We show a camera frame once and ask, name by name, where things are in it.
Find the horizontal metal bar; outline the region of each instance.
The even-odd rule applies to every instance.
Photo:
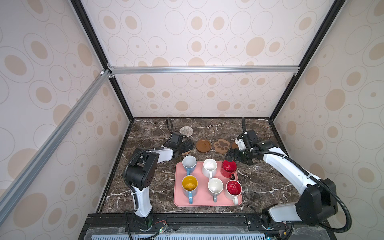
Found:
[[[297,73],[300,67],[296,65],[281,66],[202,66],[202,67],[111,67],[113,74],[131,73]]]
[[[77,119],[81,116],[84,109],[91,102],[101,85],[110,76],[109,70],[104,70],[92,85],[87,89],[83,96],[77,101],[70,112],[57,126],[55,131],[50,135],[48,140],[43,144],[39,151],[34,155],[33,159],[24,168],[23,173],[12,183],[6,195],[0,202],[0,226],[11,213],[19,200],[23,197],[28,187],[39,174],[46,162],[52,156],[56,148],[59,146],[63,138],[71,130]]]

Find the patterned wallpaper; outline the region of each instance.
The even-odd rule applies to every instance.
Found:
[[[0,2],[0,196],[99,75],[65,0]]]
[[[336,183],[353,218],[339,240],[384,235],[383,63],[384,0],[350,1],[275,121],[289,154]]]
[[[269,117],[293,73],[117,74],[134,117]]]
[[[333,0],[83,0],[114,66],[297,65]]]
[[[127,127],[107,81],[0,227],[0,240],[77,240],[99,203]]]

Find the white mug handle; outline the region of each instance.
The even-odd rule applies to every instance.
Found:
[[[233,199],[233,203],[234,203],[235,205],[238,205],[238,204],[239,204],[239,200],[237,199],[237,196],[234,197],[234,199]]]

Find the blue mug handle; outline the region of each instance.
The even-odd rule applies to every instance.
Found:
[[[192,192],[188,192],[189,204],[193,203]]]

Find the paw print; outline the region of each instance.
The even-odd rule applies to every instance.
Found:
[[[214,147],[216,152],[225,154],[230,148],[230,142],[220,138],[219,140],[217,140],[217,142],[214,143]]]

